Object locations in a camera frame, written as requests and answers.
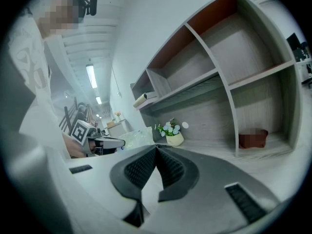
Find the gray device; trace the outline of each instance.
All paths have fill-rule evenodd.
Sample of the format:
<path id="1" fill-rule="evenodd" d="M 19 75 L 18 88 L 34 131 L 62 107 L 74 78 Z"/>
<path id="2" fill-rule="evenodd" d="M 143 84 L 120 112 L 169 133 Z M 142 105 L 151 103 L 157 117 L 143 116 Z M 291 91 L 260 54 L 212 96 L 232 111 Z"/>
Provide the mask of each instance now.
<path id="1" fill-rule="evenodd" d="M 118 147 L 123 147 L 126 144 L 122 139 L 104 137 L 99 128 L 80 119 L 77 120 L 71 137 L 83 146 L 83 152 L 88 156 L 94 156 L 94 153 L 91 152 L 89 146 L 89 140 L 91 139 L 95 141 L 96 147 L 99 149 L 116 149 Z"/>
<path id="2" fill-rule="evenodd" d="M 236 166 L 188 150 L 152 145 L 64 160 L 58 150 L 19 133 L 35 96 L 7 52 L 0 67 L 0 91 L 6 91 L 0 93 L 3 167 L 52 233 L 258 233 L 285 208 L 276 207 L 274 194 Z M 144 220 L 141 189 L 155 167 L 164 190 L 156 211 Z"/>

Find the fluorescent light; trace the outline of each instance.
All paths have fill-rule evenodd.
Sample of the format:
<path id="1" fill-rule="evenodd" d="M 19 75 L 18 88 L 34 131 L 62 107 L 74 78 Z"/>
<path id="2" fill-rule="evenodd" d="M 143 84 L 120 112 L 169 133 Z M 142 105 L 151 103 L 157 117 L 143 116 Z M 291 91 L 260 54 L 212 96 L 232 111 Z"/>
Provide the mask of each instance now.
<path id="1" fill-rule="evenodd" d="M 102 104 L 101 98 L 100 97 L 96 97 L 98 104 Z"/>
<path id="2" fill-rule="evenodd" d="M 97 81 L 96 81 L 96 76 L 94 74 L 93 66 L 92 65 L 86 66 L 86 69 L 87 69 L 87 73 L 88 73 L 92 88 L 97 88 L 98 85 L 97 85 Z"/>

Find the black monitor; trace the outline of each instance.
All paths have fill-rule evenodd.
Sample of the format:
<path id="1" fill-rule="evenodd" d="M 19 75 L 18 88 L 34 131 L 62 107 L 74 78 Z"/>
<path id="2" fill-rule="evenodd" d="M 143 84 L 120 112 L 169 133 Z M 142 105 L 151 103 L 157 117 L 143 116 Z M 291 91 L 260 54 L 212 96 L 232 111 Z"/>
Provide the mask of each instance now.
<path id="1" fill-rule="evenodd" d="M 293 33 L 290 37 L 287 38 L 287 42 L 290 45 L 292 51 L 294 51 L 298 48 L 299 49 L 301 48 L 301 44 L 300 44 L 299 39 L 295 33 Z"/>

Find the small potted plant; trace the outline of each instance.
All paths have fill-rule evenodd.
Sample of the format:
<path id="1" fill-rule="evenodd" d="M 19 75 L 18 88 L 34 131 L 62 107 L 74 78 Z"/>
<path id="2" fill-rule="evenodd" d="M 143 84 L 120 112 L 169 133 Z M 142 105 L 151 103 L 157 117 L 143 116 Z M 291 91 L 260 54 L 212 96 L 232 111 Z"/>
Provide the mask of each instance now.
<path id="1" fill-rule="evenodd" d="M 117 112 L 115 112 L 115 115 L 117 116 L 118 122 L 120 122 L 121 121 L 121 119 L 120 119 L 121 112 L 117 111 Z"/>
<path id="2" fill-rule="evenodd" d="M 158 129 L 160 132 L 160 135 L 162 137 L 167 138 L 167 142 L 171 146 L 178 146 L 181 145 L 184 141 L 183 135 L 180 132 L 180 126 L 175 124 L 174 118 L 168 121 L 164 126 L 158 125 L 155 129 Z"/>

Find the white shirt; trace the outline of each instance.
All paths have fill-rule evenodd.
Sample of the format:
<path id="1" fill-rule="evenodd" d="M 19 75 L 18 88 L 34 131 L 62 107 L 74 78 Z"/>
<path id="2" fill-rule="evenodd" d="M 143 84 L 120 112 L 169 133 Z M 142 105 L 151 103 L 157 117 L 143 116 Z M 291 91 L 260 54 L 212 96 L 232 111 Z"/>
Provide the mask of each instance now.
<path id="1" fill-rule="evenodd" d="M 19 132 L 32 136 L 43 146 L 70 158 L 51 100 L 50 77 L 44 45 L 35 20 L 20 17 L 9 34 L 9 53 L 25 79 L 25 85 L 36 95 Z"/>

